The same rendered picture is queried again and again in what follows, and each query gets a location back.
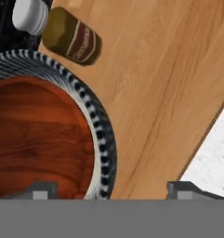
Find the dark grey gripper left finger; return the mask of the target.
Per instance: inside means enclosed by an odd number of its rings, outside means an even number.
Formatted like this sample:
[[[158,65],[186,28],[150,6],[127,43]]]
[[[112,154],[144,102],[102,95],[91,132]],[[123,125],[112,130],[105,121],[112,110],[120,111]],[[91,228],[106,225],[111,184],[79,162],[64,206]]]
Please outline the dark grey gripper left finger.
[[[52,181],[38,181],[27,189],[5,196],[5,199],[50,200],[58,199],[58,184]]]

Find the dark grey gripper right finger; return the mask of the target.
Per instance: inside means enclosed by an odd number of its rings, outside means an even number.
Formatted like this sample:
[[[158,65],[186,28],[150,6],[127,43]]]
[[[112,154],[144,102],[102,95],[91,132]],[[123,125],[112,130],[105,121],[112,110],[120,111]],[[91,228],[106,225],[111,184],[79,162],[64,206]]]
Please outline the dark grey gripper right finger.
[[[205,192],[190,181],[168,181],[167,199],[170,200],[224,200],[224,197]]]

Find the striped bowl with brown inside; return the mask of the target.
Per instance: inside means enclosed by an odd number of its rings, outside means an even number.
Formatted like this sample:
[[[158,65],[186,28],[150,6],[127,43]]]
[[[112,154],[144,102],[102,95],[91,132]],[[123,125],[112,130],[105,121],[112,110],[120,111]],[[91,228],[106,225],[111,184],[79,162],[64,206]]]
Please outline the striped bowl with brown inside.
[[[52,181],[59,199],[107,200],[116,162],[111,121],[85,83],[37,51],[0,53],[0,198]]]

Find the olive brown can red label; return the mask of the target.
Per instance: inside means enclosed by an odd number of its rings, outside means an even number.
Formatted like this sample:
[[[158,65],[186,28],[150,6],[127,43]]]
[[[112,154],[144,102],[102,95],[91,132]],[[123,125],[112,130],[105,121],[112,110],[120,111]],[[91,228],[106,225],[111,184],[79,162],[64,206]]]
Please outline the olive brown can red label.
[[[102,49],[100,36],[63,7],[49,11],[42,41],[48,50],[83,66],[94,64]]]

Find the white cylindrical container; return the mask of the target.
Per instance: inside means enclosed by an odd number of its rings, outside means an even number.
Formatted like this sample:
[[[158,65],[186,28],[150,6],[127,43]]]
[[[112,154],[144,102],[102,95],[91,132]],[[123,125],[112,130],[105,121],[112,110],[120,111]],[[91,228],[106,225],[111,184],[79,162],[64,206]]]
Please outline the white cylindrical container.
[[[48,20],[48,6],[43,0],[16,0],[12,23],[19,31],[40,35]]]

